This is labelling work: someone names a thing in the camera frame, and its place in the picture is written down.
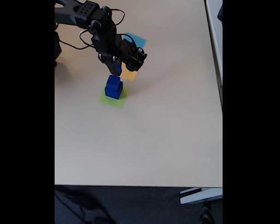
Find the table surface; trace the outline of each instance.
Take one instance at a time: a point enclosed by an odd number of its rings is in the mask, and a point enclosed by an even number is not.
[[[97,3],[125,11],[118,33],[147,39],[148,56],[133,82],[123,80],[129,93],[118,109],[98,102],[110,72],[97,52],[61,43],[55,184],[222,187],[222,108],[204,1]],[[83,46],[80,28],[57,31]]]

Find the green paper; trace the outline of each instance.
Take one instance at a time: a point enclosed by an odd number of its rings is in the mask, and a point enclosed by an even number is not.
[[[123,87],[122,92],[119,96],[119,99],[114,99],[112,97],[107,97],[105,95],[105,88],[103,88],[101,95],[98,98],[98,101],[102,104],[106,104],[109,106],[114,106],[117,108],[123,108],[125,102],[126,102],[126,97],[127,93],[129,92],[129,88]]]

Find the black cable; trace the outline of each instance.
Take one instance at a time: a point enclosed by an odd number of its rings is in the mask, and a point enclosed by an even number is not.
[[[125,12],[122,11],[121,9],[117,9],[117,8],[112,8],[111,11],[120,11],[120,12],[123,13],[123,17],[122,17],[121,21],[119,21],[119,23],[115,24],[114,26],[117,26],[117,25],[121,24],[121,22],[122,22],[123,19],[125,18],[125,15],[126,15]]]
[[[88,30],[86,29],[86,30],[83,30],[82,32],[80,32],[79,38],[80,38],[80,40],[81,40],[85,45],[87,45],[88,47],[94,48],[94,46],[92,46],[91,44],[85,42],[85,41],[82,39],[82,37],[81,37],[81,35],[82,35],[83,33],[87,32],[87,31],[88,31]]]
[[[71,190],[69,190],[68,188],[64,187],[64,186],[59,186],[59,187],[63,187],[62,189],[58,188],[58,191],[63,192],[64,194],[67,194],[69,196],[72,196]],[[96,208],[99,208],[102,210],[102,212],[106,215],[106,217],[108,218],[109,222],[111,224],[116,224],[116,222],[112,219],[111,215],[109,214],[109,212],[107,211],[107,209],[94,197],[92,196],[87,196],[86,199],[89,199],[92,201],[92,203],[95,205]]]
[[[75,47],[75,46],[73,46],[73,45],[71,45],[71,44],[69,44],[69,43],[63,42],[62,40],[59,40],[59,41],[60,41],[61,43],[64,43],[64,44],[66,44],[66,45],[69,45],[69,46],[71,46],[72,48],[77,49],[77,50],[83,50],[83,49],[85,49],[85,48],[91,47],[91,46],[85,46],[85,47],[83,47],[83,48],[77,48],[77,47]]]
[[[81,210],[81,213],[82,213],[82,219],[85,220],[85,212],[84,212],[82,206],[80,206],[80,210]]]
[[[56,193],[55,193],[55,196],[56,196],[56,198],[58,199],[58,201],[59,201],[61,204],[63,204],[68,210],[70,210],[75,216],[77,216],[82,222],[85,223],[85,220],[82,219],[77,213],[75,213],[75,212],[73,211],[73,209],[71,209],[65,202],[63,202],[63,201],[57,196]]]

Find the blue paper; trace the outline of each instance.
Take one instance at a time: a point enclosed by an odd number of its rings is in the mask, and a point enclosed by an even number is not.
[[[144,48],[144,45],[146,43],[145,39],[137,35],[131,34],[129,32],[126,32],[126,34],[130,35],[134,39],[138,48]],[[124,39],[127,39],[129,42],[132,42],[132,40],[128,36],[124,36]]]

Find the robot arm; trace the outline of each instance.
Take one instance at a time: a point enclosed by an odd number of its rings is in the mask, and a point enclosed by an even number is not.
[[[55,22],[87,29],[93,35],[91,41],[99,60],[107,65],[113,75],[120,75],[121,62],[126,64],[129,71],[141,68],[147,54],[135,42],[122,40],[121,35],[117,34],[110,8],[100,8],[91,1],[55,0],[55,3],[63,5],[62,8],[55,8]]]

